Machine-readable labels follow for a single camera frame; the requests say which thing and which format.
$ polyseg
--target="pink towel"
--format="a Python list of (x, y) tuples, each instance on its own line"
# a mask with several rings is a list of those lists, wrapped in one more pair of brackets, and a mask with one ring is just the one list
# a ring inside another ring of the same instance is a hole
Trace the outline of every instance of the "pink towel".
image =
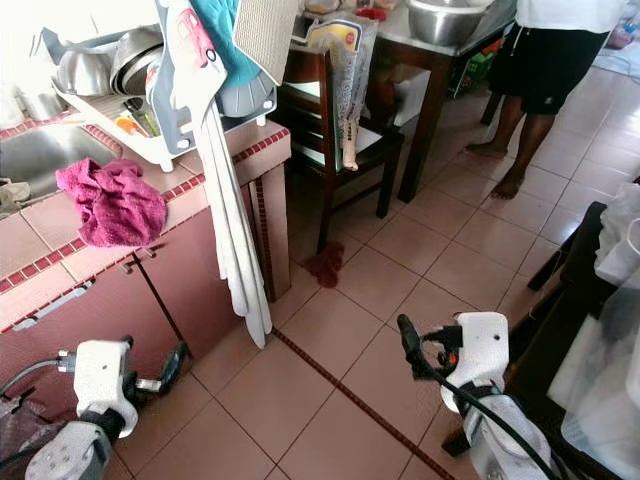
[(58, 187), (71, 194), (80, 211), (78, 231), (86, 244), (138, 247), (160, 236), (167, 206), (141, 176), (140, 165), (125, 159), (100, 167), (85, 158), (56, 172)]

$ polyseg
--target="dark wooden chair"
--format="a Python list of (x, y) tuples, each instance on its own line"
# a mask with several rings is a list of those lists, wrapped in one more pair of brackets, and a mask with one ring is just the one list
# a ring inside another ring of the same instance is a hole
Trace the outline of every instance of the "dark wooden chair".
[[(331, 72), (328, 50), (292, 46), (283, 85), (278, 89), (278, 108), (271, 114), (274, 121), (291, 131), (291, 168), (309, 174), (322, 186), (324, 195), (318, 252), (327, 242), (331, 215), (337, 210), (380, 190), (376, 215), (380, 218), (387, 215), (404, 139), (401, 134), (381, 130), (363, 118), (360, 121), (360, 134), (364, 127), (380, 137), (357, 153), (357, 171), (341, 168)], [(311, 90), (307, 88), (305, 91), (303, 85), (311, 86)], [(380, 165), (384, 165), (381, 181), (334, 206), (334, 193), (338, 187)]]

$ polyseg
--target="pink cabinet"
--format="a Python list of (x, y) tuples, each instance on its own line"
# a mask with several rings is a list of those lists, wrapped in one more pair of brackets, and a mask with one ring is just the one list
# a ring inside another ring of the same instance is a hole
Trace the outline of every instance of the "pink cabinet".
[(227, 282), (220, 279), (208, 208), (136, 255), (195, 358), (241, 321)]
[[(0, 335), (0, 384), (36, 361), (55, 357), (59, 349), (73, 351), (84, 340), (119, 340), (124, 335), (134, 339), (130, 367), (141, 377), (155, 378), (179, 339), (132, 260), (127, 257), (99, 274), (86, 293), (53, 310), (35, 326)], [(125, 263), (131, 266), (125, 269)], [(73, 375), (47, 367), (9, 394), (31, 385), (36, 391), (30, 398), (47, 406), (46, 417), (73, 414)]]

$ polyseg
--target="white shirt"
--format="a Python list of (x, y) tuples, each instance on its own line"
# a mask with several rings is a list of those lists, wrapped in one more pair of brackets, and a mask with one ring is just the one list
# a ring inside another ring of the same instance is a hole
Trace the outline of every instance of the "white shirt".
[(618, 24), (626, 0), (518, 0), (516, 21), (526, 28), (604, 33)]

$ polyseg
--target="bare foot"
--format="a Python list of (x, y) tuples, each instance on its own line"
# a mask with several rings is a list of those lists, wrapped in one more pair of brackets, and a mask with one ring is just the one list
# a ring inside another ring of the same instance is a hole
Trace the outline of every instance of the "bare foot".
[(523, 181), (524, 173), (519, 171), (512, 172), (509, 170), (502, 180), (500, 180), (498, 185), (493, 188), (491, 196), (502, 200), (511, 200), (516, 196), (518, 190), (520, 190), (520, 185), (522, 185)]
[(500, 160), (504, 158), (505, 155), (507, 154), (506, 148), (501, 148), (499, 146), (494, 145), (491, 142), (472, 143), (471, 145), (467, 145), (464, 150), (465, 152), (470, 153), (471, 155), (477, 155), (479, 157), (495, 158), (496, 160)]

